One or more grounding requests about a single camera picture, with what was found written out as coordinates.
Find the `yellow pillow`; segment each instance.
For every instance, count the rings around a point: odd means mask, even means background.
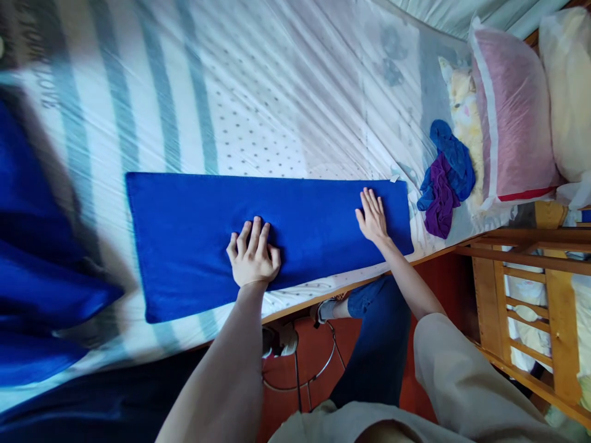
[[[476,86],[470,69],[456,68],[443,57],[439,57],[439,66],[441,67],[443,80],[448,87],[454,135],[466,145],[472,158],[476,185],[467,202],[470,205],[470,211],[474,214],[481,210],[484,179],[482,128],[480,127],[480,115],[476,107]]]

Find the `hand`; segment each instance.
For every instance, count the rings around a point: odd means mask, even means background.
[[[226,249],[232,264],[234,281],[240,287],[254,282],[268,284],[277,277],[281,267],[279,249],[267,244],[271,224],[265,223],[262,230],[260,226],[260,217],[255,217],[254,223],[246,221],[240,235],[232,233],[230,244]],[[251,238],[247,246],[246,238],[250,232]]]
[[[382,198],[374,195],[374,190],[363,188],[361,192],[361,209],[355,209],[355,215],[359,222],[359,229],[367,240],[377,243],[388,239],[386,226],[386,216],[384,214],[384,205]]]

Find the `dark blue fabric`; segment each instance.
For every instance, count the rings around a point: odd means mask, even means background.
[[[127,175],[137,254],[150,323],[174,320],[236,300],[225,248],[230,233],[260,215],[282,266],[270,290],[383,262],[355,217],[360,191],[382,196],[388,233],[413,252],[404,182]]]
[[[399,406],[411,311],[394,277],[354,289],[347,308],[363,323],[331,400],[339,408],[351,401]]]
[[[70,380],[0,414],[0,441],[152,443],[205,351]]]
[[[0,331],[0,386],[45,380],[72,366],[87,352],[68,340]]]
[[[52,336],[120,297],[79,273],[84,250],[24,133],[0,102],[0,386],[45,380],[87,350]]]
[[[449,125],[443,120],[433,121],[430,138],[437,147],[438,156],[444,155],[451,166],[451,170],[447,173],[448,182],[458,200],[463,202],[470,196],[476,183],[470,151],[454,136]],[[420,211],[426,211],[435,199],[430,169],[428,168],[425,172],[425,178],[420,186],[422,196],[417,202],[417,208]]]
[[[54,329],[76,326],[123,294],[121,289],[99,279],[42,260],[3,241],[0,281],[0,325],[13,332],[33,329],[49,334]]]
[[[84,258],[21,128],[0,102],[0,239],[75,268]]]

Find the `floor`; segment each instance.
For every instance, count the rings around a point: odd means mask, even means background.
[[[416,266],[441,301],[449,318],[462,332],[478,336],[478,318],[474,298],[472,261],[469,257],[447,254]],[[311,319],[295,322],[299,334],[297,348],[300,385],[307,381],[308,388],[301,388],[302,411],[308,412],[325,401],[343,374],[361,330],[359,319],[331,321],[336,342],[343,361],[334,352],[329,364],[322,371],[333,349],[332,331],[328,325],[314,329]],[[413,318],[409,353],[404,372],[400,407],[436,422],[435,413],[426,392],[414,378],[412,336],[416,326]],[[296,361],[294,356],[267,359],[263,365],[265,400],[258,441],[266,442],[287,418],[298,411],[295,386]]]

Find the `purple cloth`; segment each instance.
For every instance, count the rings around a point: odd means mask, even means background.
[[[443,153],[437,156],[430,169],[435,199],[425,213],[425,227],[428,233],[442,239],[448,237],[454,208],[460,206],[460,200],[448,182],[450,170],[451,166]]]

